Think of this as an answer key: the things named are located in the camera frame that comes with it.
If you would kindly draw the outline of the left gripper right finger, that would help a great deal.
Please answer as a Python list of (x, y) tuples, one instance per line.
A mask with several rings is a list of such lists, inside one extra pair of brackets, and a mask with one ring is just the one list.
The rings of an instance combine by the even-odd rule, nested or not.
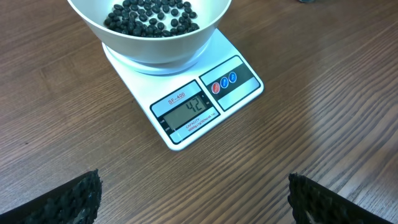
[(391, 224), (304, 175), (289, 175), (289, 192), (287, 200), (299, 224)]

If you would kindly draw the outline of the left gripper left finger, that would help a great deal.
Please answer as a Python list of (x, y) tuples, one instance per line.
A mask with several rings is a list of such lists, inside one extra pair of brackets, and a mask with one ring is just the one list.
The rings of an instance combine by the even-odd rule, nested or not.
[(3, 224), (93, 224), (102, 197), (98, 170), (89, 171), (30, 202), (1, 214)]

